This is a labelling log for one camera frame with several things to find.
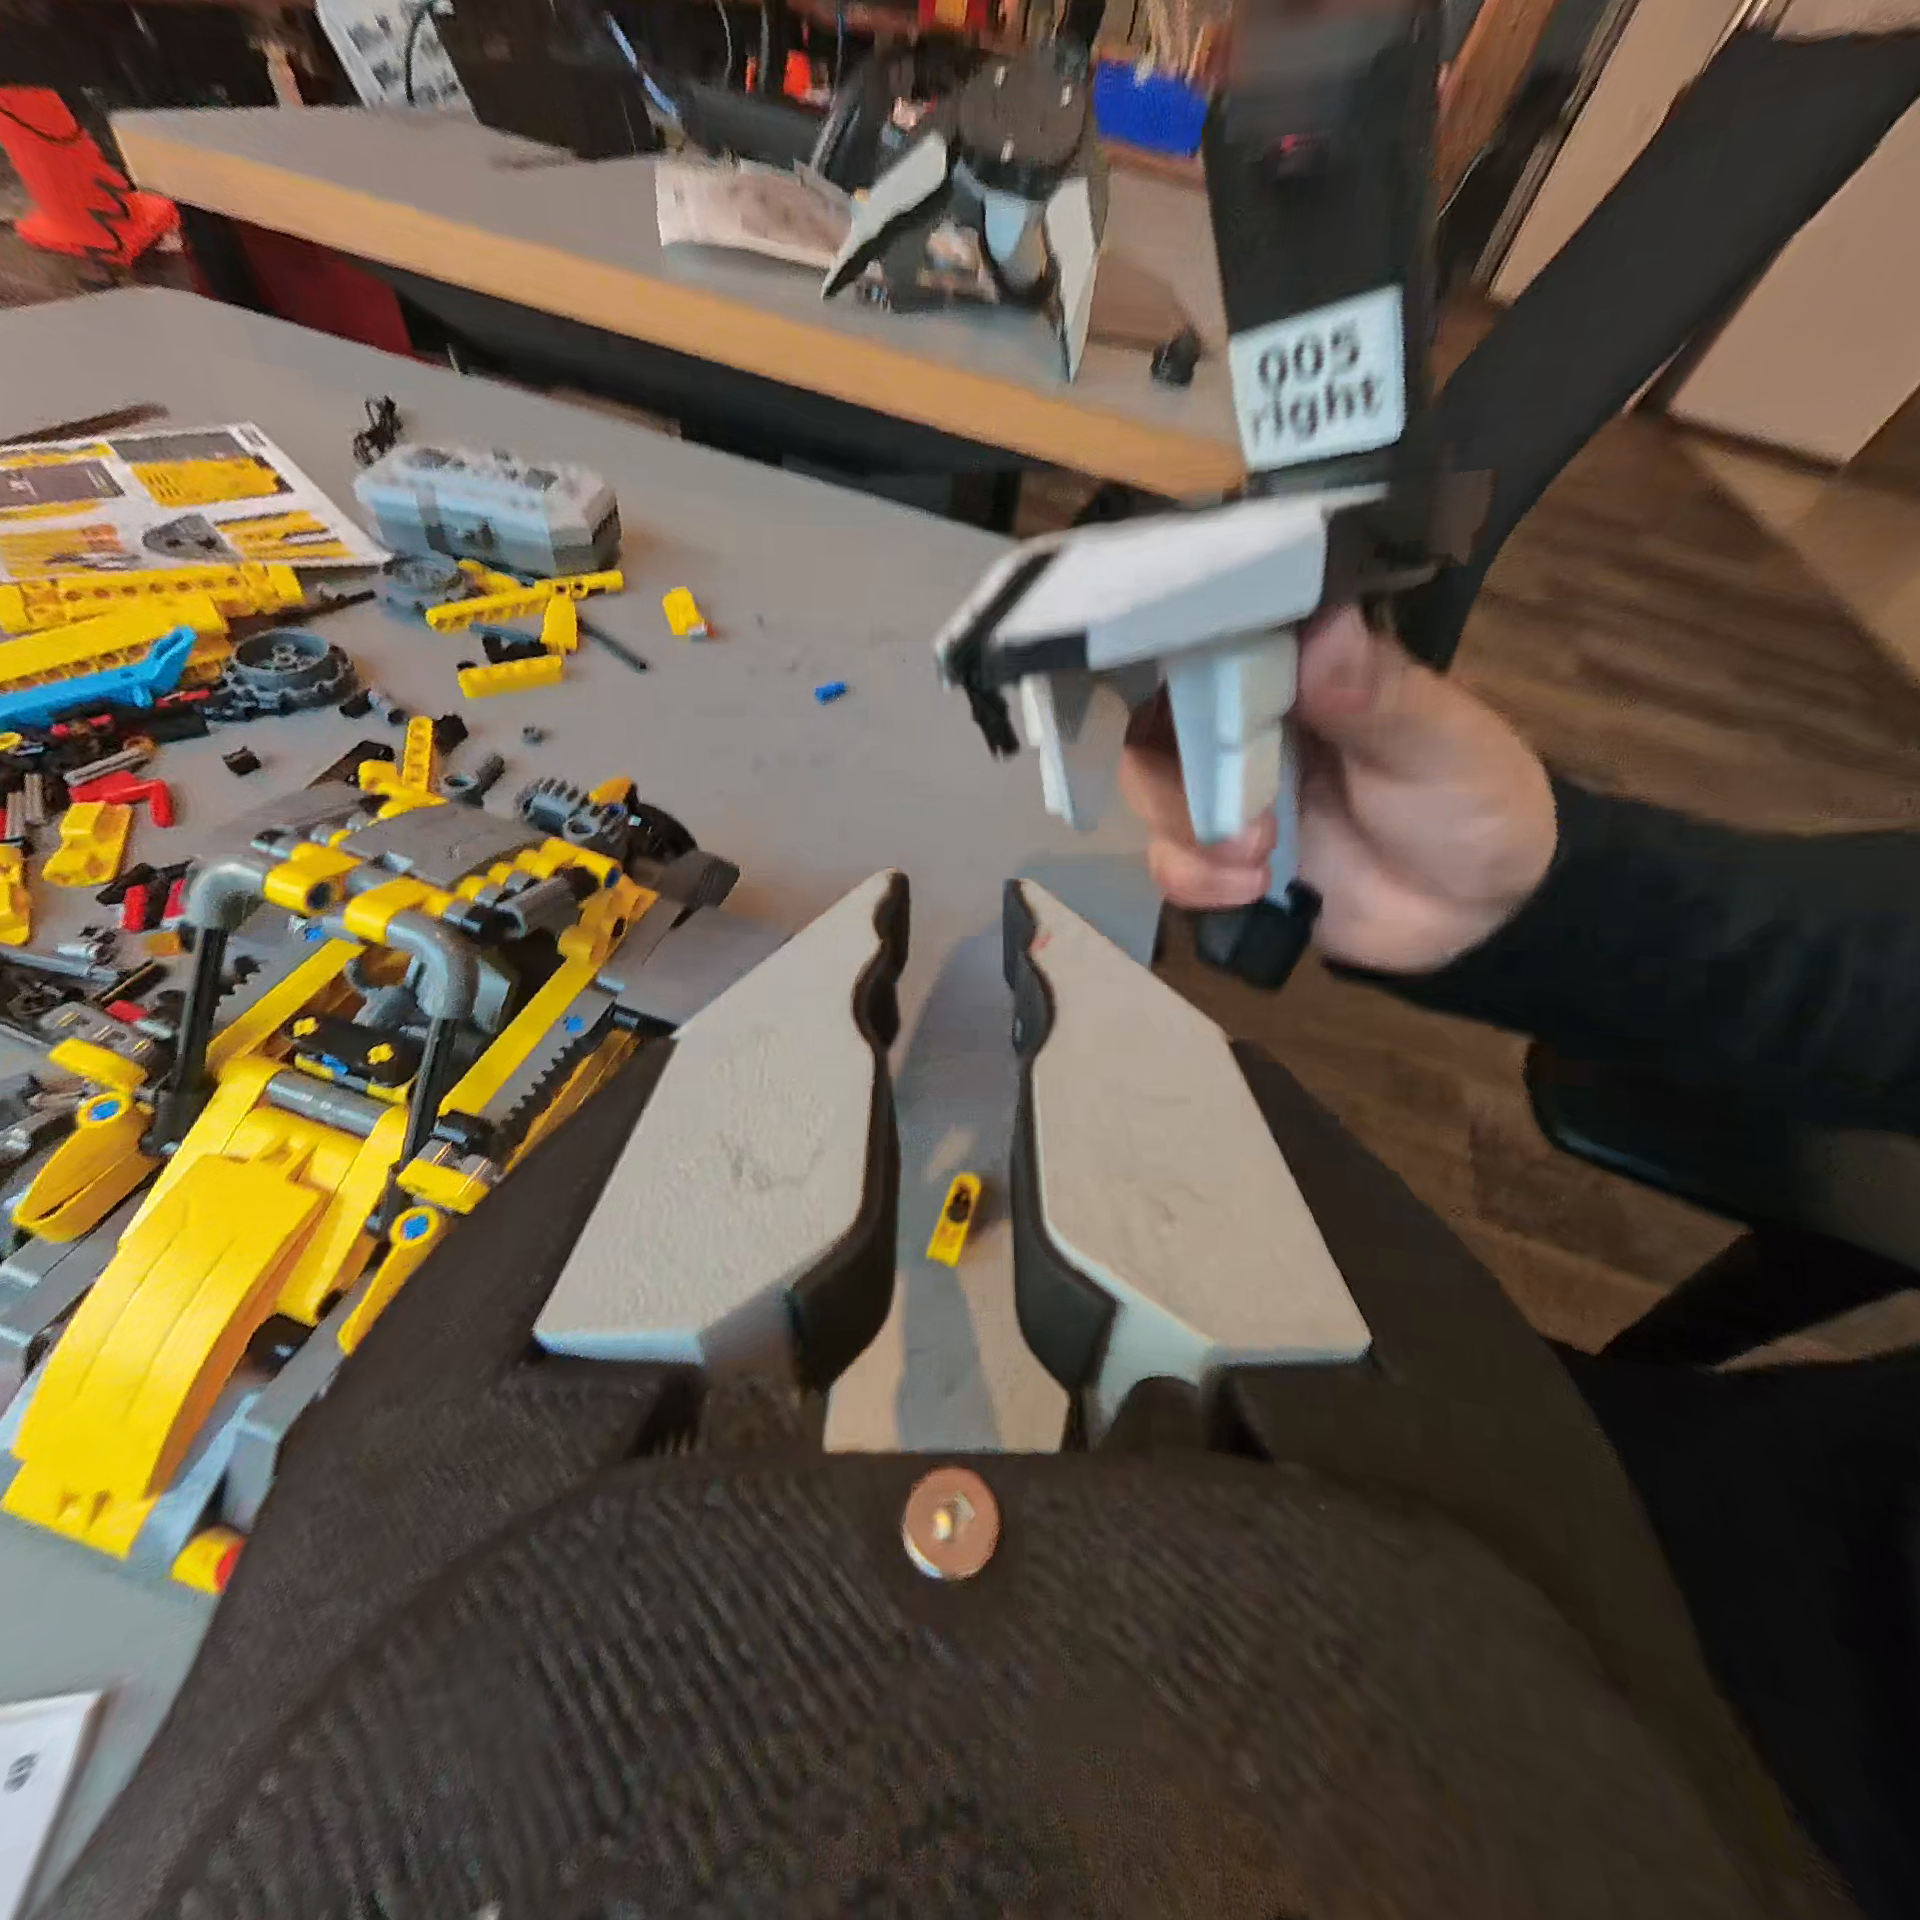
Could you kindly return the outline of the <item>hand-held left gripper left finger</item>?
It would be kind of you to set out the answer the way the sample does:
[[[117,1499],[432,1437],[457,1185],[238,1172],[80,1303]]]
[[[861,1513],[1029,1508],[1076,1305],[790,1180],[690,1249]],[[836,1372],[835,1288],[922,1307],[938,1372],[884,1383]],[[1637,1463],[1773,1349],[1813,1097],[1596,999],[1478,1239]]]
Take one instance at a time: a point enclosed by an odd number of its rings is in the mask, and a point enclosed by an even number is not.
[[[910,884],[877,871],[689,1020],[536,1320],[546,1356],[828,1392],[897,1288]]]

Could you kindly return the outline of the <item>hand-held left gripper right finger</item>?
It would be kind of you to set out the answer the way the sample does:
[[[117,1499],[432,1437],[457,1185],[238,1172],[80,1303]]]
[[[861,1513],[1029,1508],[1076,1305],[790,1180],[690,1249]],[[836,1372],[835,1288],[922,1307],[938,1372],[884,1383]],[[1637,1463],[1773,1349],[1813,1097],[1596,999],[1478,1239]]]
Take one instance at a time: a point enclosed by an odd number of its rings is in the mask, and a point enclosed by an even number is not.
[[[1226,1035],[1034,879],[1002,899],[1026,1347],[1069,1397],[1364,1360],[1371,1331]]]

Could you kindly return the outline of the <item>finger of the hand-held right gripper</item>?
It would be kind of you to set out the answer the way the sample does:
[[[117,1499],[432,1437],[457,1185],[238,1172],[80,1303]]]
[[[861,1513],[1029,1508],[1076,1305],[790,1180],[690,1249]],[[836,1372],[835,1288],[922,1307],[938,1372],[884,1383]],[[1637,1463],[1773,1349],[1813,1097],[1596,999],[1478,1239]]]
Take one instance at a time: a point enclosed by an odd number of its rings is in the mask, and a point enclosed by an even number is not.
[[[1022,542],[969,589],[932,640],[996,756],[1018,751],[1026,683],[1133,681],[1315,612],[1329,583],[1333,496],[1254,496],[1069,527]]]
[[[1162,668],[1129,663],[1116,670],[1082,668],[1029,675],[1018,685],[1024,745],[1041,760],[1048,814],[1091,832],[1117,800],[1154,823],[1162,790],[1139,782],[1132,747],[1133,720],[1154,718],[1162,699]]]

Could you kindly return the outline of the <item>grey desk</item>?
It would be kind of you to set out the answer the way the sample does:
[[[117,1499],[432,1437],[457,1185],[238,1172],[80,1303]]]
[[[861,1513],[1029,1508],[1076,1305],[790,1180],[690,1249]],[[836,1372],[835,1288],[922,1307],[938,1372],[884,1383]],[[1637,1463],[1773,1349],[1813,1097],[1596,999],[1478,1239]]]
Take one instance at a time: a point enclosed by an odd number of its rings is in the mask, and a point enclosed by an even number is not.
[[[668,439],[580,405],[158,288],[5,311],[5,428],[161,401],[166,425],[254,422],[340,507],[371,397],[421,441],[582,464],[618,496],[628,589],[562,687],[478,704],[472,747],[513,780],[635,775],[741,869],[731,910],[802,927],[881,869],[910,878],[897,1048],[902,1126],[891,1317],[835,1388],[829,1448],[1044,1448],[1065,1395],[1018,1331],[1012,1244],[985,1223],[954,1275],[922,1259],[946,1180],[1003,1172],[1018,1069],[1002,884],[1034,875],[1117,944],[1152,948],[1139,837],[1054,823],[1030,760],[995,764],[938,683],[930,636],[1002,539]],[[712,636],[676,640],[690,588]],[[836,704],[811,691],[846,681]]]

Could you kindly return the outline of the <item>person's right hand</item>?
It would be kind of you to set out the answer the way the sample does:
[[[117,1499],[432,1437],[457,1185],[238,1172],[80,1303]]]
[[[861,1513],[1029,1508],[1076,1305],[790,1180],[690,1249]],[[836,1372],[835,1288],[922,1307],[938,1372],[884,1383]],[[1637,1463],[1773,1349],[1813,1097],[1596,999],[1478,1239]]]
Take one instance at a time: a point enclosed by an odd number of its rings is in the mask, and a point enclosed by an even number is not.
[[[1357,608],[1306,627],[1288,737],[1299,875],[1318,895],[1313,940],[1331,964],[1434,974],[1542,884],[1556,812],[1538,755]]]

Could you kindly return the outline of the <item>blue storage bin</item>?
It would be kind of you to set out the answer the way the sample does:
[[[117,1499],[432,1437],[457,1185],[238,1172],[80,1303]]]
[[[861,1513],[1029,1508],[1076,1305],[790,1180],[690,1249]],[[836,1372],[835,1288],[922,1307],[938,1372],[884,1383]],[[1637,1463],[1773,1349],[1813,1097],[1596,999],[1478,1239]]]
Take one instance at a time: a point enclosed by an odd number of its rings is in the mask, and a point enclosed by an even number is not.
[[[1093,110],[1104,142],[1189,159],[1202,145],[1209,96],[1184,73],[1102,57],[1093,65]]]

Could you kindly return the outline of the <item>spare gripper device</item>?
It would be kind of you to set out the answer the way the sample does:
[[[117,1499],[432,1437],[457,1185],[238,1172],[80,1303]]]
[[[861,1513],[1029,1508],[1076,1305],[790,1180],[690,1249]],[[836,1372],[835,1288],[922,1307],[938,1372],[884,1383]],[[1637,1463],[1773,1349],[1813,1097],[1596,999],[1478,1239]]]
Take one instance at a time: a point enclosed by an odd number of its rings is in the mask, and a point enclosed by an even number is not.
[[[877,264],[889,281],[913,281],[930,236],[952,223],[974,233],[1000,303],[1048,318],[1075,381],[1110,206],[1093,64],[1082,41],[1030,43],[929,108],[915,142],[852,203],[821,296],[838,296]]]

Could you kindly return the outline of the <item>yellow toy vehicle model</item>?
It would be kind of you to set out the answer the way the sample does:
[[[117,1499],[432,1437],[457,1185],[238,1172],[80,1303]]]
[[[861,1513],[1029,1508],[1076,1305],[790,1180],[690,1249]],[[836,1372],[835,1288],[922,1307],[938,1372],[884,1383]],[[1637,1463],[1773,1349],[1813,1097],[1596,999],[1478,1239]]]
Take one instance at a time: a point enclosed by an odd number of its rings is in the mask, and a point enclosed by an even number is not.
[[[290,1429],[406,1281],[758,955],[630,782],[513,812],[388,760],[230,819],[172,997],[38,1020],[5,1197],[5,1518],[221,1592]]]

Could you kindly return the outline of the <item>white paper sheet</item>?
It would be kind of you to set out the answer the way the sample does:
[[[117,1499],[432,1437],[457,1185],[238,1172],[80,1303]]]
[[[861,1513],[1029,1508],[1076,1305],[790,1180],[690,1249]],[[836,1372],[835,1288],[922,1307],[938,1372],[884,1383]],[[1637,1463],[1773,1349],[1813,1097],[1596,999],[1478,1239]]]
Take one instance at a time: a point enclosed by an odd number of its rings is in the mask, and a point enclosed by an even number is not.
[[[662,156],[653,183],[662,248],[758,255],[825,276],[852,227],[852,198],[808,167]]]

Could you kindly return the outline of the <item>long yellow beam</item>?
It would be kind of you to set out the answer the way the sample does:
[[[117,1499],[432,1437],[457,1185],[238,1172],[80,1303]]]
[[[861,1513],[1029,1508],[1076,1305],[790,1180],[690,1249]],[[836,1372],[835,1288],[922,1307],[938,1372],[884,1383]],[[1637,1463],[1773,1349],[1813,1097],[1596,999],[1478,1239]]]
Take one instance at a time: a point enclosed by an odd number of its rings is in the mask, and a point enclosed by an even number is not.
[[[552,580],[517,585],[510,589],[474,591],[465,599],[448,599],[422,608],[422,621],[435,632],[459,632],[482,624],[505,624],[524,617],[545,617],[554,601],[585,601],[597,595],[624,591],[622,569],[597,569],[564,574]]]

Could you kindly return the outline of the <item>grey battery box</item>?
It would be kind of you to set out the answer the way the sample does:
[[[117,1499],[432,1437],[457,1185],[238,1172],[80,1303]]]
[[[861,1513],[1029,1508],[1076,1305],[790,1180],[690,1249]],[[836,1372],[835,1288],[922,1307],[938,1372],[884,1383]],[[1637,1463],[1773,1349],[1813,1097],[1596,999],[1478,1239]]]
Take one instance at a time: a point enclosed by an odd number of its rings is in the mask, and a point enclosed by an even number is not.
[[[395,558],[556,577],[613,569],[622,551],[618,493],[597,470],[504,447],[398,444],[355,476],[352,496]]]

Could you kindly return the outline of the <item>dark grey wheel rim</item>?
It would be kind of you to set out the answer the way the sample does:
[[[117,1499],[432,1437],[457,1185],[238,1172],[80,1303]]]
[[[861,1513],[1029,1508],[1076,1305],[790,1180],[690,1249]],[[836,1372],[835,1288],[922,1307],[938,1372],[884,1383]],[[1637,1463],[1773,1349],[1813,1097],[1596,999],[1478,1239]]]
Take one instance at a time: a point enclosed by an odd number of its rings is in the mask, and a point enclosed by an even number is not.
[[[233,645],[209,699],[221,727],[338,705],[361,691],[348,654],[307,629],[277,627]]]

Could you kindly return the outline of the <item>pile of loose building bricks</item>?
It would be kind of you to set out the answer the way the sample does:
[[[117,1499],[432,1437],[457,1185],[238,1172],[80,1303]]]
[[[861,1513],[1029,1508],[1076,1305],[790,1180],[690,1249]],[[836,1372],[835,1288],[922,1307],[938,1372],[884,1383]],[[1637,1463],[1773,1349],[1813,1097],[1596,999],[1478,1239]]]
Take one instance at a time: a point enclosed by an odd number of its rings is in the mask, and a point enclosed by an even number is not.
[[[402,699],[376,571],[325,580],[290,567],[189,567],[48,577],[5,589],[5,687],[120,665],[187,627],[200,636],[178,691],[153,709],[74,713],[5,731],[5,1069],[43,1054],[46,1016],[120,1013],[141,1021],[174,1005],[186,959],[192,871],[268,825],[309,788],[355,788],[392,764],[418,704]],[[268,629],[338,645],[361,691],[252,725],[209,720],[233,645]]]

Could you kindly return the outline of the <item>wooden edged table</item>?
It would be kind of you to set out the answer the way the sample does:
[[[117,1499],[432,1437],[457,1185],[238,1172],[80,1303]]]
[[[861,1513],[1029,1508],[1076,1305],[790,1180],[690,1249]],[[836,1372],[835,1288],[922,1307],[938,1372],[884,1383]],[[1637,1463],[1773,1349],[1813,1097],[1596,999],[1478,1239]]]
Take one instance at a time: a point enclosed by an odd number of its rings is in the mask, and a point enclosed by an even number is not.
[[[714,400],[749,381],[800,428],[938,464],[1048,464],[1147,493],[1241,481],[1226,313],[1195,175],[1120,165],[1097,292],[1107,315],[1165,295],[1205,350],[1192,381],[1150,374],[1150,345],[1091,341],[1067,377],[1044,318],[1005,308],[893,315],[821,275],[709,247],[666,247],[656,163],[574,159],[437,112],[360,108],[120,112],[137,184],[181,207],[352,255],[409,289],[539,315],[564,351],[610,335],[614,360],[689,364]]]

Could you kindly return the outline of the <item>blue beam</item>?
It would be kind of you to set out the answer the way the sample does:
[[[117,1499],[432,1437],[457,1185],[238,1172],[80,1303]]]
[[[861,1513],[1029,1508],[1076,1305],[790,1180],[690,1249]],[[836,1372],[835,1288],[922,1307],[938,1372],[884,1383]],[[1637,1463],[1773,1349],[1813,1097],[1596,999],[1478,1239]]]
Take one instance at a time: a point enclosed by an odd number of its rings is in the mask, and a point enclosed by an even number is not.
[[[137,659],[91,661],[82,675],[13,683],[3,692],[3,731],[48,728],[74,713],[153,709],[178,691],[196,641],[192,629],[178,627],[149,641]]]

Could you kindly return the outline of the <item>instruction booklet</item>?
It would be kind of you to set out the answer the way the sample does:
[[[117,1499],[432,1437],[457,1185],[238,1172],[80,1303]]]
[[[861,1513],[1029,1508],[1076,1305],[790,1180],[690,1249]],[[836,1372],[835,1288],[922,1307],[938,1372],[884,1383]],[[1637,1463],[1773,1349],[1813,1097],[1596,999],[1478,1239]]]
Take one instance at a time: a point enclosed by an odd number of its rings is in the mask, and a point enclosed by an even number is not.
[[[85,1760],[104,1692],[3,1704],[3,1917],[18,1917]]]

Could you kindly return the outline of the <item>white printed sign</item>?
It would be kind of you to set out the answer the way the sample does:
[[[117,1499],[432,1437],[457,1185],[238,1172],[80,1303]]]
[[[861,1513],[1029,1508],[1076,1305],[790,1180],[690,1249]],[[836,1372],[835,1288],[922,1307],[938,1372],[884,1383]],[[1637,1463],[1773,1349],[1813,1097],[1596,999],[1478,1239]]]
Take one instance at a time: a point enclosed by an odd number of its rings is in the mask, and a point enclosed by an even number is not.
[[[474,120],[441,43],[446,3],[317,3],[321,29],[365,108],[418,108]]]

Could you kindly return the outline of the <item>dark flat stick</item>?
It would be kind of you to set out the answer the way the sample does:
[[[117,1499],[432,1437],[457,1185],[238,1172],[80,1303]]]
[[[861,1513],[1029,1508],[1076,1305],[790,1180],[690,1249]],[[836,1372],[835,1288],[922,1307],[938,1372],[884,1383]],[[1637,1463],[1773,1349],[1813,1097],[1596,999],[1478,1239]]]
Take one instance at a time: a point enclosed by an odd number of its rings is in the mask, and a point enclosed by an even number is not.
[[[161,401],[134,401],[109,408],[96,416],[77,416],[66,420],[34,422],[3,430],[3,447],[8,446],[46,446],[57,441],[96,441],[112,433],[131,432],[141,425],[156,425],[170,417],[170,408]]]

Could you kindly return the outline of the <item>orange plastic object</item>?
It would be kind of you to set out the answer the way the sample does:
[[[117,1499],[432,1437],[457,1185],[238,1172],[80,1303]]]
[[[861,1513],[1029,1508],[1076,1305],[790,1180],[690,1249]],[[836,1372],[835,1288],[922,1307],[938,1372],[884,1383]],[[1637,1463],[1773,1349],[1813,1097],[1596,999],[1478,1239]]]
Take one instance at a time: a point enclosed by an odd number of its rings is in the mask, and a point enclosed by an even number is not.
[[[28,196],[17,233],[38,252],[117,272],[181,230],[178,207],[132,184],[51,87],[3,87],[3,145]]]

